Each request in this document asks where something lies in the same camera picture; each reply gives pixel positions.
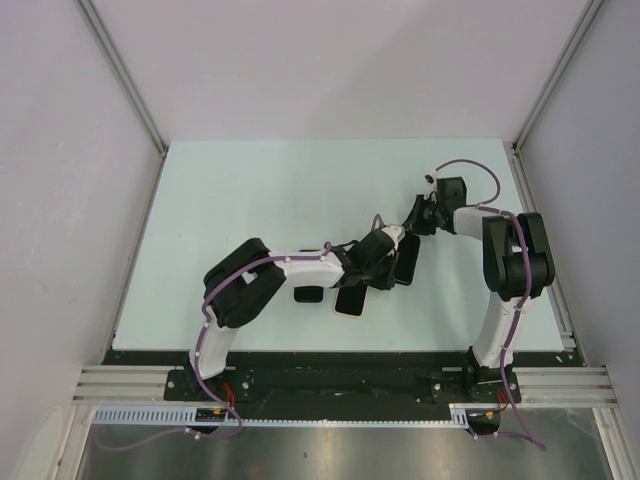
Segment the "white-edged black phone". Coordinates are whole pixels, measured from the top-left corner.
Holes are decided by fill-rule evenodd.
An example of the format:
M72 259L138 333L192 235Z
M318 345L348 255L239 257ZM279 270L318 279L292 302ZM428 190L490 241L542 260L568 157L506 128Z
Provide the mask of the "white-edged black phone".
M294 300L299 303L319 303L324 298L324 289L321 287L296 287Z

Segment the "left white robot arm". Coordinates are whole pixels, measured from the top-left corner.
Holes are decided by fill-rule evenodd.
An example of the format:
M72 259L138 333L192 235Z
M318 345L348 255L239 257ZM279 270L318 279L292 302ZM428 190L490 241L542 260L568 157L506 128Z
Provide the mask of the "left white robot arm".
M405 229L383 225L350 245L275 253L259 238L242 243L204 278L205 317L190 362L196 378L222 373L237 331L252 322L284 287L390 290Z

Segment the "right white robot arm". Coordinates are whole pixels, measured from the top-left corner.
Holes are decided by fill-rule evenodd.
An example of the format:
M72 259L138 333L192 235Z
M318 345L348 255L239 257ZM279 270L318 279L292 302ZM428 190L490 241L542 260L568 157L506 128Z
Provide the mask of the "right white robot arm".
M479 336L470 355L479 370L505 370L513 362L513 346L529 304L555 279L555 264L542 216L537 212L514 214L485 205L467 203L461 177L426 177L429 189L415 197L403 222L398 271L413 277L420 236L442 230L478 240L482 269L490 291Z

